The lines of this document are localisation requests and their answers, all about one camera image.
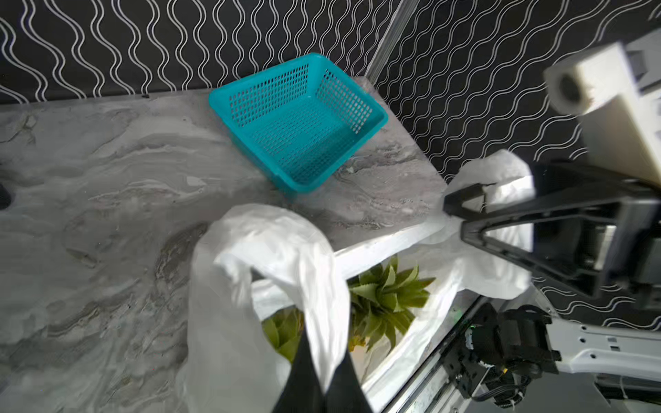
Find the white plastic bag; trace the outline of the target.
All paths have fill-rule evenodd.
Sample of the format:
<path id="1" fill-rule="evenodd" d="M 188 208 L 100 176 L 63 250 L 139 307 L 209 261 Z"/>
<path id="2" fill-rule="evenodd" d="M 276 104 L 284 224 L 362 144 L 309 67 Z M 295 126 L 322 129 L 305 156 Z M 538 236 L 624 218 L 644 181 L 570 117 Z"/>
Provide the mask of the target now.
<path id="1" fill-rule="evenodd" d="M 214 222 L 197 243 L 189 281 L 188 358 L 178 376 L 191 412 L 269 412 L 290 364 L 262 322 L 296 306 L 306 317 L 313 377 L 328 388 L 349 338 L 349 278 L 418 248 L 420 273 L 434 278 L 428 303 L 361 388 L 384 407 L 421 360 L 454 297 L 464 289 L 515 299 L 528 270 L 461 240 L 461 221 L 435 210 L 423 223 L 340 251 L 310 221 L 283 208 L 245 204 Z"/>

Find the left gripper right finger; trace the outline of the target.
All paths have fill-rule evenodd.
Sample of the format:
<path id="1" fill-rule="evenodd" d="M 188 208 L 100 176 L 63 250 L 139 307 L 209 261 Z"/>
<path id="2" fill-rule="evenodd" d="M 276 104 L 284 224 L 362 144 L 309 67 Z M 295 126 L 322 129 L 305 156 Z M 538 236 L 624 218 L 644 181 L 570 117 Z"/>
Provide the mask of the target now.
<path id="1" fill-rule="evenodd" d="M 335 371 L 332 383 L 325 395 L 325 412 L 373 412 L 356 376 L 351 356 L 345 356 Z"/>

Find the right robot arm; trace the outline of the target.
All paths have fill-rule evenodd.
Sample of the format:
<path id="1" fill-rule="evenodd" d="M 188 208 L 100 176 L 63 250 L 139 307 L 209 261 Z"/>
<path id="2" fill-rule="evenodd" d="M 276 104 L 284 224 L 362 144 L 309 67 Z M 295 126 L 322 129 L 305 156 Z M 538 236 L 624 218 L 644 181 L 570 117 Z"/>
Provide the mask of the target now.
<path id="1" fill-rule="evenodd" d="M 497 212 L 472 212 L 480 193 L 450 194 L 461 239 L 493 256 L 595 298 L 616 282 L 645 310 L 660 308 L 660 187 L 587 165 L 533 168 L 535 195 Z M 601 373 L 659 383 L 657 332 L 578 325 L 537 306 L 483 304 L 460 324 L 442 358 L 464 399 L 507 409 L 544 373 Z"/>

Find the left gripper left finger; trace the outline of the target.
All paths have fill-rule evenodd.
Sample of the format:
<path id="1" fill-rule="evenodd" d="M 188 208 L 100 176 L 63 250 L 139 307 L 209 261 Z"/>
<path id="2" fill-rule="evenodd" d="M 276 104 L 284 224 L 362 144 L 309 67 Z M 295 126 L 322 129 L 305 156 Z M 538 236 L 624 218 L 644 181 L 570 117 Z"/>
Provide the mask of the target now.
<path id="1" fill-rule="evenodd" d="M 322 413 L 325 396 L 316 375 L 306 332 L 301 334 L 287 383 L 273 413 Z"/>

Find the pineapple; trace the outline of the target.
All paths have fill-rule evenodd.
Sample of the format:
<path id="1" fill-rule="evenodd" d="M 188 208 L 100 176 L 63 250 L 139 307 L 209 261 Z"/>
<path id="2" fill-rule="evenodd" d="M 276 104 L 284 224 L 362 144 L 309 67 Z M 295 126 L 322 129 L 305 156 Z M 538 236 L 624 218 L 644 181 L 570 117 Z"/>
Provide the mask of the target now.
<path id="1" fill-rule="evenodd" d="M 426 306 L 433 282 L 417 266 L 401 269 L 397 256 L 350 279 L 349 351 L 370 351 L 382 340 L 394 350 L 416 319 L 414 311 Z"/>
<path id="2" fill-rule="evenodd" d="M 304 313 L 295 306 L 281 309 L 262 322 L 272 348 L 290 364 L 296 357 L 304 327 Z"/>

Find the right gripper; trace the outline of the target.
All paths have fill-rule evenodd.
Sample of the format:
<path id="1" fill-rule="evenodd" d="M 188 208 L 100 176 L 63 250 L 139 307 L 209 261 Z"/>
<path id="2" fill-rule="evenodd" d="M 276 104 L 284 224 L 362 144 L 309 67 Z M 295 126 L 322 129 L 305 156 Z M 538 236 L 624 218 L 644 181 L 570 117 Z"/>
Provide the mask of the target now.
<path id="1" fill-rule="evenodd" d="M 460 217 L 461 240 L 586 298 L 619 284 L 641 308 L 660 308 L 660 190 L 578 163 L 533 168 L 535 208 L 485 210 L 482 184 L 447 194 L 443 211 Z M 523 248 L 489 233 L 533 225 Z"/>

